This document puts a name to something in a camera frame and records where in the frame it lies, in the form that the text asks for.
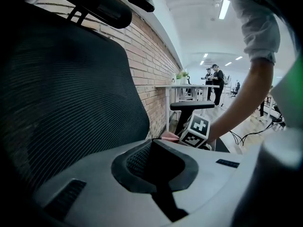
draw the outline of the person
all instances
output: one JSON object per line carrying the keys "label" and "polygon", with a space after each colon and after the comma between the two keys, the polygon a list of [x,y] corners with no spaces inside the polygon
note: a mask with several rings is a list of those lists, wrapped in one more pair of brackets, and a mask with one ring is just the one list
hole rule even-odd
{"label": "person", "polygon": [[272,84],[275,53],[280,46],[280,32],[273,6],[265,0],[229,1],[242,22],[246,44],[244,52],[249,55],[251,66],[231,106],[212,123],[209,142],[235,128],[264,101]]}
{"label": "person", "polygon": [[237,83],[236,83],[236,89],[239,90],[240,89],[240,82],[237,80]]}
{"label": "person", "polygon": [[[212,79],[212,71],[210,68],[206,69],[207,74],[205,77],[201,78],[202,80],[206,80],[205,85],[212,85],[213,84],[213,79]],[[212,88],[208,88],[208,93],[207,93],[207,100],[210,101],[210,95],[212,94]]]}
{"label": "person", "polygon": [[214,100],[214,105],[215,106],[219,106],[220,104],[220,99],[221,99],[221,94],[223,92],[224,89],[224,74],[223,72],[219,69],[219,66],[214,64],[212,65],[212,69],[214,70],[214,74],[213,74],[213,84],[216,86],[219,86],[219,88],[215,88],[214,87],[214,93],[216,95],[216,99]]}
{"label": "person", "polygon": [[264,116],[264,104],[265,104],[265,101],[263,101],[260,105],[260,118],[259,118],[259,121],[266,121],[266,117]]}

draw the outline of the human hand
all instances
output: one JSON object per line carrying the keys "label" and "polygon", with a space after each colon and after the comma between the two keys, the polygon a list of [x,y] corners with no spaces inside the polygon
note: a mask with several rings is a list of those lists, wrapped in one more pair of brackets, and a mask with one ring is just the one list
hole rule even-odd
{"label": "human hand", "polygon": [[171,142],[175,142],[175,141],[178,141],[180,139],[180,137],[178,137],[177,135],[175,135],[171,132],[166,131],[161,135],[161,139],[171,141]]}
{"label": "human hand", "polygon": [[215,149],[216,149],[216,141],[217,141],[217,140],[212,141],[212,142],[207,142],[207,143],[211,146],[212,150],[215,150]]}

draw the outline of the mesh chair back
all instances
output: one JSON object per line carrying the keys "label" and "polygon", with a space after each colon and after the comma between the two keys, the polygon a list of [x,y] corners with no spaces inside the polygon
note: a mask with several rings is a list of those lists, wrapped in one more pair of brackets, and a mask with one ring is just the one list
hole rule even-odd
{"label": "mesh chair back", "polygon": [[149,119],[116,42],[30,4],[0,74],[0,140],[28,193],[89,154],[143,140]]}

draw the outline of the red brick wall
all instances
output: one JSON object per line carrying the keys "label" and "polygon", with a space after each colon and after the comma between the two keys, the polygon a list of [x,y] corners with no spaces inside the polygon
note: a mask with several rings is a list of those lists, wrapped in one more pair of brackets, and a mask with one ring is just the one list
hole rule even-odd
{"label": "red brick wall", "polygon": [[[28,3],[67,17],[74,5],[66,0],[27,0]],[[91,15],[82,23],[98,33],[111,38],[125,48],[131,74],[140,99],[150,119],[148,137],[158,137],[165,126],[165,92],[155,85],[170,84],[171,74],[180,68],[157,34],[133,12],[133,21],[124,29],[112,28]]]}

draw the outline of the chair armrest pad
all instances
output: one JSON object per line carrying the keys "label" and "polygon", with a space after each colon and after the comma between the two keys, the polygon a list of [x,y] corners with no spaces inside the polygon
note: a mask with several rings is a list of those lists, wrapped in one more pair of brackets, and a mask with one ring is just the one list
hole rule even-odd
{"label": "chair armrest pad", "polygon": [[214,108],[213,102],[207,101],[196,101],[196,102],[178,102],[172,103],[170,105],[171,110],[195,110],[195,109],[205,109],[205,108]]}

